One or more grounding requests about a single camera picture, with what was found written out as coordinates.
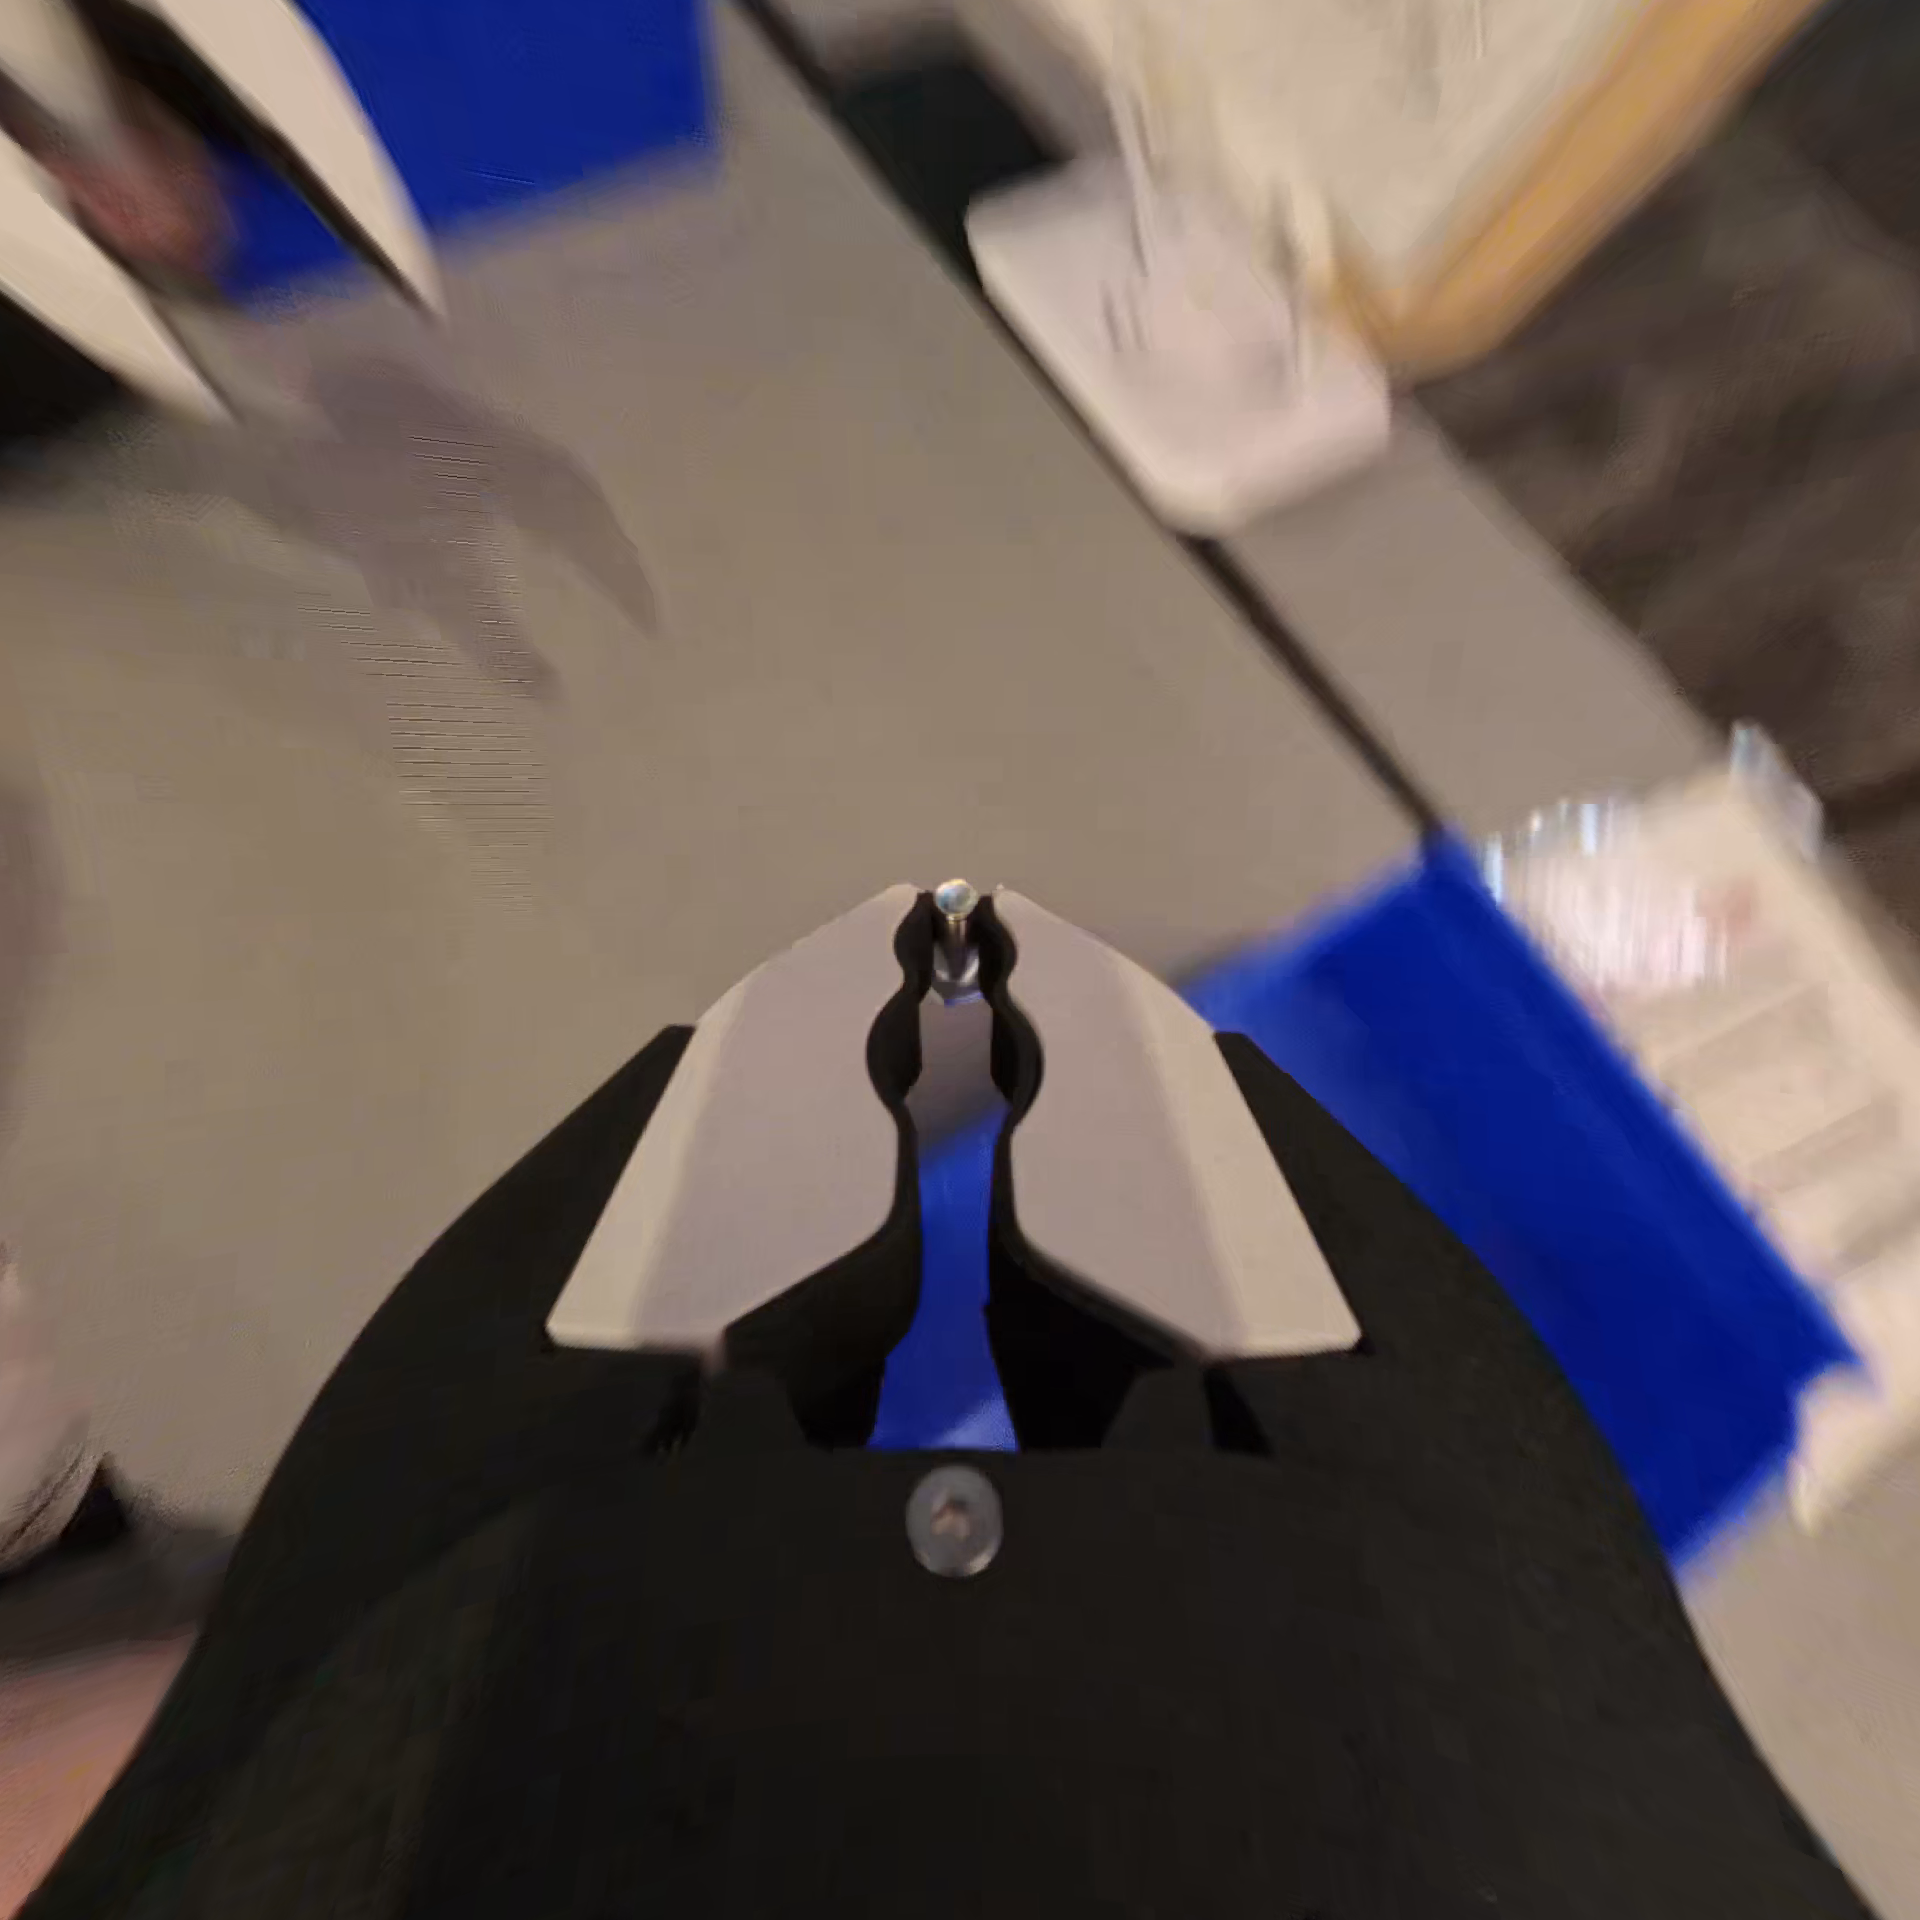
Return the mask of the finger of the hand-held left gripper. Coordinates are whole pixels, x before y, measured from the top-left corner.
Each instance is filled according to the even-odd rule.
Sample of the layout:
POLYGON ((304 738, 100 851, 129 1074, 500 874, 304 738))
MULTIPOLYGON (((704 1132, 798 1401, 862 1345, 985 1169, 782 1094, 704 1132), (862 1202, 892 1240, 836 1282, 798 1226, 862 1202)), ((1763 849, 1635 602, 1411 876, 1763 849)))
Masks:
POLYGON ((184 419, 231 419, 153 300, 95 244, 12 136, 3 136, 3 291, 132 393, 184 419))
POLYGON ((205 68, 319 224, 413 309, 445 309, 416 201, 329 41, 299 4, 142 2, 205 68))

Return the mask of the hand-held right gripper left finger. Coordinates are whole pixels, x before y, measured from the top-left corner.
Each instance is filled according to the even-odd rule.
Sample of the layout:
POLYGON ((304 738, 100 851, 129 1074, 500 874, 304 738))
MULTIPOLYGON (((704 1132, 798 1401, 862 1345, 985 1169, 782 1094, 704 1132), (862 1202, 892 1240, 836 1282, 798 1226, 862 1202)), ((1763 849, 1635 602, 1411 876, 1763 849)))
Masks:
POLYGON ((897 1094, 871 1067, 908 992, 888 884, 763 960, 689 1028, 544 1330, 568 1350, 718 1360, 726 1334, 896 1212, 897 1094))

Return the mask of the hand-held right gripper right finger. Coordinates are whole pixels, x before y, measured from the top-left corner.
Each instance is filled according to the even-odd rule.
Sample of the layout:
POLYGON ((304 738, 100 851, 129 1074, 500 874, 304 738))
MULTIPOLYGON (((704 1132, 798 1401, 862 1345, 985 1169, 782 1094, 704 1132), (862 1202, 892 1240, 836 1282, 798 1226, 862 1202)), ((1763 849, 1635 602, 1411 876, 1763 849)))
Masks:
POLYGON ((1015 1258, 1198 1360, 1353 1350, 1359 1322, 1212 1022, 1011 886, 981 958, 1015 1258))

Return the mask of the blue plastic bin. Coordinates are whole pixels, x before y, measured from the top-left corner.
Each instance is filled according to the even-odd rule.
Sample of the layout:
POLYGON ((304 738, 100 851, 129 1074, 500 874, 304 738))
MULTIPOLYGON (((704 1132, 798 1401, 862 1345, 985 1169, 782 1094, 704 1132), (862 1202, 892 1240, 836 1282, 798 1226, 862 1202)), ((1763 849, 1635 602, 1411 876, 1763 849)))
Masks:
MULTIPOLYGON (((1456 844, 1172 988, 1411 1188, 1559 1362, 1678 1569, 1785 1475, 1852 1353, 1456 844)), ((1004 1118, 923 1149, 921 1308, 878 1449, 1011 1449, 985 1308, 1004 1118)))
MULTIPOLYGON (((713 137, 713 6, 697 2, 305 2, 432 242, 713 137)), ((350 254, 244 126, 217 156, 235 302, 350 254)))

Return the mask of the person's right forearm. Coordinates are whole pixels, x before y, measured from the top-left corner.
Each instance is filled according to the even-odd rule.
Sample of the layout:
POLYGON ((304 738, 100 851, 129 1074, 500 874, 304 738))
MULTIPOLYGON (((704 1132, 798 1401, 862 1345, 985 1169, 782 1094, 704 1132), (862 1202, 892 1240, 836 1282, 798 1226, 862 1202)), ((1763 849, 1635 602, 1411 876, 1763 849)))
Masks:
POLYGON ((5 1917, 19 1914, 105 1796, 192 1646, 192 1634, 173 1634, 5 1667, 5 1917))

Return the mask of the printed paper sheet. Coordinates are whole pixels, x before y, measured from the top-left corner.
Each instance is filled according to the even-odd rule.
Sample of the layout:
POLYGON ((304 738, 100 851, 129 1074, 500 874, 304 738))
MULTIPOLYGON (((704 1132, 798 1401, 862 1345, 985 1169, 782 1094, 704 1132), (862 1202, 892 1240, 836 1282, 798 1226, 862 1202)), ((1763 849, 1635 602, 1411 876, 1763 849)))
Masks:
POLYGON ((1795 1389, 1785 1500, 1832 1524, 1916 1443, 1916 965, 1757 726, 1707 772, 1563 801, 1480 845, 1505 915, 1612 1028, 1852 1357, 1795 1389))

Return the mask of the white document stand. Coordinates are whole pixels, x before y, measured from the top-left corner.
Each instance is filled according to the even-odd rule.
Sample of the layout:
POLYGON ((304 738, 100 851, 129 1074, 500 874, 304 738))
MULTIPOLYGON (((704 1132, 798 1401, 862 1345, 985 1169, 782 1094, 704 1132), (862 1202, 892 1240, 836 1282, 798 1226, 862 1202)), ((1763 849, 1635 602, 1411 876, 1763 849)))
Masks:
POLYGON ((1384 453, 1371 355, 1212 198, 1079 161, 976 198, 985 297, 1169 531, 1227 537, 1384 453))

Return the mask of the printed instruction sheet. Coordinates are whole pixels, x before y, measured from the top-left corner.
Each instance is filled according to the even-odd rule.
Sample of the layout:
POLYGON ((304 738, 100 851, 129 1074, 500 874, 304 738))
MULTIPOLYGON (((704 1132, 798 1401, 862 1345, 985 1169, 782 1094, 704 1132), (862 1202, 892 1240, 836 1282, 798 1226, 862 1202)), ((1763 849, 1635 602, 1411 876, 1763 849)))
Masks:
POLYGON ((1583 102, 1643 4, 1053 2, 1172 182, 1411 285, 1583 102))

